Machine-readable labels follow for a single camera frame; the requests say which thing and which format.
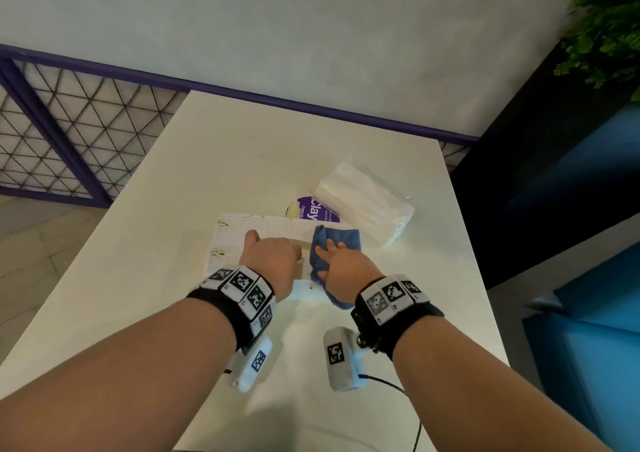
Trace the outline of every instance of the microfiber cloth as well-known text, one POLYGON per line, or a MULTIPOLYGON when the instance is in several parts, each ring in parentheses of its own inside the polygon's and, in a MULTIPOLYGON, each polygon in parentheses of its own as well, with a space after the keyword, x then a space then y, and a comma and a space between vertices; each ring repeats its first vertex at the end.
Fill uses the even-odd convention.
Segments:
POLYGON ((318 256, 316 253, 316 245, 319 245, 321 248, 326 250, 326 240, 327 238, 332 239, 333 242, 337 245, 340 241, 347 245, 347 248, 350 250, 361 251, 360 247, 360 231, 358 230, 336 230, 333 228, 326 228, 324 225, 316 226, 316 231, 314 231, 314 238, 311 241, 311 253, 309 255, 309 263, 311 264, 311 280, 313 280, 316 284, 321 285, 324 288, 325 294, 329 297, 332 304, 336 307, 340 307, 341 309, 347 310, 352 309, 353 305, 350 303, 340 302, 336 297, 329 294, 326 291, 326 287, 324 286, 324 282, 320 277, 318 277, 318 272, 322 270, 329 270, 329 263, 325 262, 318 256))

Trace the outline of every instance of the hand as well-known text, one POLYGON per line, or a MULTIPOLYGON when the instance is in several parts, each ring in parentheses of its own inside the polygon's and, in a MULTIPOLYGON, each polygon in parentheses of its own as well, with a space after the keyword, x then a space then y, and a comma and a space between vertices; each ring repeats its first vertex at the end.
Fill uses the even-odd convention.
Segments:
POLYGON ((300 245, 292 245, 286 238, 260 239, 258 231, 249 230, 239 264, 267 279, 279 302, 291 294, 296 262, 301 258, 300 245))
POLYGON ((355 303, 365 285, 384 277, 364 253, 347 249, 343 242, 336 246, 333 240, 327 239, 326 250, 316 246, 316 253, 329 263, 329 270, 319 271, 318 277, 326 283, 331 295, 341 302, 355 303))

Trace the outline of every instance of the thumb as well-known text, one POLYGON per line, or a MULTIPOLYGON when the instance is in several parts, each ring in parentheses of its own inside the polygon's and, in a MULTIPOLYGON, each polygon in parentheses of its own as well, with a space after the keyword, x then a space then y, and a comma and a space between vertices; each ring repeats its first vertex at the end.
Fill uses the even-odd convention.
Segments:
POLYGON ((258 235, 258 231, 249 230, 244 235, 244 250, 243 253, 247 253, 249 248, 260 241, 260 235, 258 235))

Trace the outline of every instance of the purple label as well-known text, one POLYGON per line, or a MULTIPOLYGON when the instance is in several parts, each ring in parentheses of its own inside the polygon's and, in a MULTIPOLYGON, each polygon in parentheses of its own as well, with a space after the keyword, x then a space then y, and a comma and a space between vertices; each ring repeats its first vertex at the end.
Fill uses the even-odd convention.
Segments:
POLYGON ((303 220, 331 221, 340 223, 340 218, 331 209, 323 206, 311 196, 298 198, 300 218, 303 220))

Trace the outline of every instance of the forearm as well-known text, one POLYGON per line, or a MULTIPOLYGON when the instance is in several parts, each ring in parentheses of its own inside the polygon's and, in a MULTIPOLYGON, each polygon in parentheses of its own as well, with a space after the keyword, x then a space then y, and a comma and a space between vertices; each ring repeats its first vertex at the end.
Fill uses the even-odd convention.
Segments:
POLYGON ((169 451, 235 349, 217 308, 177 302, 0 401, 0 449, 169 451))
POLYGON ((608 450, 446 319, 422 318, 407 329, 394 365, 439 452, 608 450))

